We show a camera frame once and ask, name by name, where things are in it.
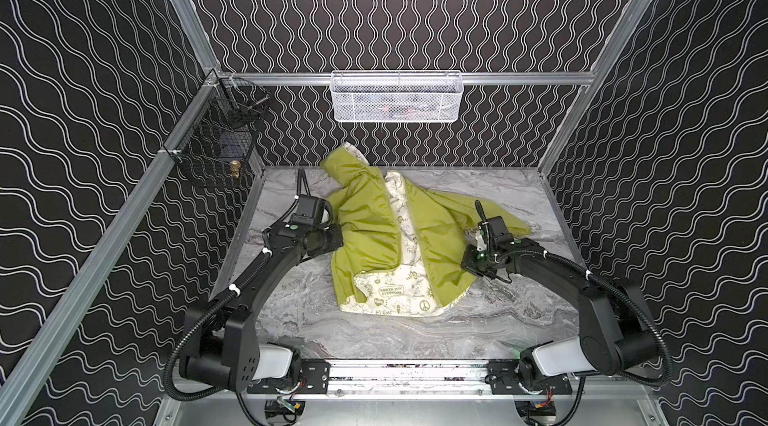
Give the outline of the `lime green printed jacket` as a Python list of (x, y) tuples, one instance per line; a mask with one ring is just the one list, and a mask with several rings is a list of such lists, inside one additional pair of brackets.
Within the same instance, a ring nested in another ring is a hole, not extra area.
[(349, 143), (321, 166), (339, 185), (328, 201), (343, 245), (330, 271), (345, 313), (426, 318), (448, 311), (475, 281), (461, 260), (467, 233), (481, 221), (478, 206), (515, 236), (531, 232), (492, 201), (425, 189), (396, 170), (383, 173)]

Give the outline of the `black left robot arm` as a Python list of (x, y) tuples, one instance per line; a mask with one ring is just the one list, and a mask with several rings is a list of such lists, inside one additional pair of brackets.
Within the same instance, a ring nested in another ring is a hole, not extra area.
[(223, 390), (242, 393), (267, 365), (256, 319), (285, 275), (305, 260), (343, 245), (329, 201), (297, 195), (289, 210), (262, 232), (258, 256), (226, 289), (185, 313), (183, 335), (162, 372), (176, 401), (196, 401)]

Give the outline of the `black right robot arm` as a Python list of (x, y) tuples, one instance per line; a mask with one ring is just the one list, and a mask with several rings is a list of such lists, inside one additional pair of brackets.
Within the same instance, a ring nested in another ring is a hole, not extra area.
[(463, 270), (505, 283), (528, 278), (578, 312), (576, 336), (519, 354), (515, 376), (522, 388), (539, 391), (569, 374), (620, 376), (649, 387), (670, 382), (670, 348), (637, 284), (606, 279), (529, 238), (517, 238), (499, 217), (480, 221), (465, 237)]

